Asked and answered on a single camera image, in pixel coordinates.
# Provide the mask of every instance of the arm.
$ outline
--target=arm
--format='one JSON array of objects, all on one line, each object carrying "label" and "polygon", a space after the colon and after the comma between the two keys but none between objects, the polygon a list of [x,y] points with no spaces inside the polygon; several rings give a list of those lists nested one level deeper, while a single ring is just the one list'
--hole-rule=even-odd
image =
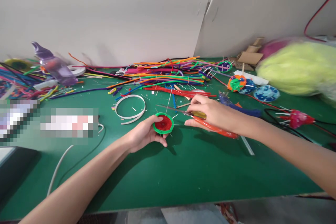
[{"label": "arm", "polygon": [[[201,111],[206,114],[209,123],[265,144],[336,198],[335,152],[201,95],[191,100],[187,111]],[[208,130],[194,119],[187,120],[185,125]]]},{"label": "arm", "polygon": [[20,223],[77,223],[94,195],[128,153],[136,152],[152,141],[167,146],[167,135],[160,137],[152,127],[154,122],[161,120],[153,115],[140,122],[66,180]]}]

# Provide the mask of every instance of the orange scissor handle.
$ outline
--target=orange scissor handle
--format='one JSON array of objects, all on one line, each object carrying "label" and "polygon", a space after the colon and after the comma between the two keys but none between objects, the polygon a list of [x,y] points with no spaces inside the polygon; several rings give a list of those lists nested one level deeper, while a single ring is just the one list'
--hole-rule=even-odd
[{"label": "orange scissor handle", "polygon": [[223,136],[225,136],[225,137],[229,137],[229,138],[234,138],[234,139],[236,139],[236,138],[239,137],[239,135],[237,135],[237,134],[235,134],[235,133],[225,131],[225,130],[223,130],[223,129],[221,129],[221,128],[218,128],[218,127],[216,127],[216,126],[214,126],[214,125],[211,125],[210,123],[207,123],[206,121],[204,121],[204,120],[203,120],[202,118],[200,118],[200,117],[193,116],[192,118],[193,118],[196,122],[198,122],[198,123],[204,125],[205,127],[207,127],[209,130],[212,130],[212,131],[214,131],[214,132],[216,132],[216,133],[218,133],[218,134],[220,134],[220,135],[223,135]]}]

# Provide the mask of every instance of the small plastic cap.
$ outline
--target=small plastic cap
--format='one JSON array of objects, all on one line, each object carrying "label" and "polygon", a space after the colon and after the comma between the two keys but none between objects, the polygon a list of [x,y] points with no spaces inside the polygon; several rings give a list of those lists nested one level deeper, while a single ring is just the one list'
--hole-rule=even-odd
[{"label": "small plastic cap", "polygon": [[40,59],[46,59],[54,57],[53,53],[49,51],[48,49],[40,46],[37,42],[32,41],[31,44],[33,45],[35,49],[35,55],[39,57]]}]

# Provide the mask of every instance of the green work surface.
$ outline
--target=green work surface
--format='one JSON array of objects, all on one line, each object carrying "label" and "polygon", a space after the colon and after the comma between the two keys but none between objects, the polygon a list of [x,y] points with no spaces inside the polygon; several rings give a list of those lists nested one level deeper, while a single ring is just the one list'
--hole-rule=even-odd
[{"label": "green work surface", "polygon": [[[225,83],[229,79],[219,74],[216,77]],[[76,85],[76,91],[102,88],[120,82],[109,78],[84,81],[84,84]],[[217,95],[219,90],[228,91],[215,79],[209,81],[208,85],[205,91],[212,94]],[[135,86],[138,84],[125,87],[128,89]],[[53,190],[138,122],[157,112],[165,112],[164,108],[157,107],[156,104],[167,105],[169,93],[152,94],[151,91],[138,89],[133,94],[143,95],[146,111],[140,120],[129,125],[120,125],[127,120],[120,120],[111,109],[116,104],[115,97],[107,94],[106,90],[76,94],[42,103],[41,109],[98,108],[99,122],[105,126],[100,136],[82,139],[81,141],[87,143],[76,145],[68,152],[57,173]],[[177,106],[189,102],[181,96],[175,98]],[[239,102],[244,108],[268,108],[253,98],[238,93],[230,92],[229,98],[233,103]],[[298,109],[316,119],[335,123],[336,110],[317,97],[297,97],[281,92],[280,98],[272,104]],[[169,105],[173,106],[172,97]],[[140,99],[129,98],[120,103],[118,113],[131,116],[139,113],[143,106]],[[176,115],[175,111],[171,110],[167,113],[172,117]],[[179,126],[175,126],[171,136],[167,137],[167,148],[154,142],[137,153],[130,154],[98,191],[86,212],[110,212],[322,191],[303,172],[263,144],[248,139],[255,153],[255,156],[250,156],[241,139],[229,139],[216,133],[186,127],[184,121],[187,119],[189,117],[181,113],[174,118],[175,124]],[[39,137],[39,123],[38,117],[32,118],[16,138],[7,142],[7,145],[11,146],[36,149],[40,151],[40,157],[16,186],[11,197],[6,199],[6,204],[1,208],[0,221],[23,218],[46,197],[60,157],[73,144],[74,140],[70,138]],[[331,135],[313,125],[304,125],[299,131],[325,147],[328,147],[329,142],[335,141]]]}]

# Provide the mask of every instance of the plastic bottle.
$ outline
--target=plastic bottle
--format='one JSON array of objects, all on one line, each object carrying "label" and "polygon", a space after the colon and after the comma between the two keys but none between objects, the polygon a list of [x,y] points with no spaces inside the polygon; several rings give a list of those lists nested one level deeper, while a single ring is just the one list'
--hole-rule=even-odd
[{"label": "plastic bottle", "polygon": [[40,64],[58,80],[63,86],[72,86],[78,82],[77,78],[67,67],[66,63],[53,55],[51,51],[32,41],[35,55],[40,59]]}]

